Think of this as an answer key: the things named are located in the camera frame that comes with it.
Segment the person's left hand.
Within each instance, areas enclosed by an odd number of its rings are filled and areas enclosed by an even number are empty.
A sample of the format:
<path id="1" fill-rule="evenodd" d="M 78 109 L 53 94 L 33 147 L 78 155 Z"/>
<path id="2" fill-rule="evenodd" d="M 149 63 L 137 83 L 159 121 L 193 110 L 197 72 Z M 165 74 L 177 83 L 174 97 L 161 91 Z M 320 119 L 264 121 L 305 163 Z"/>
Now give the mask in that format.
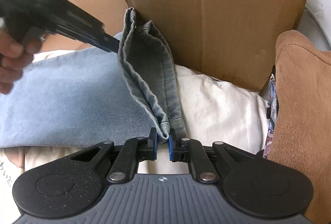
<path id="1" fill-rule="evenodd" d="M 1 29 L 1 94 L 7 95 L 23 75 L 23 69 L 32 63 L 42 43 L 39 37 L 26 37 L 20 44 L 6 29 Z"/>

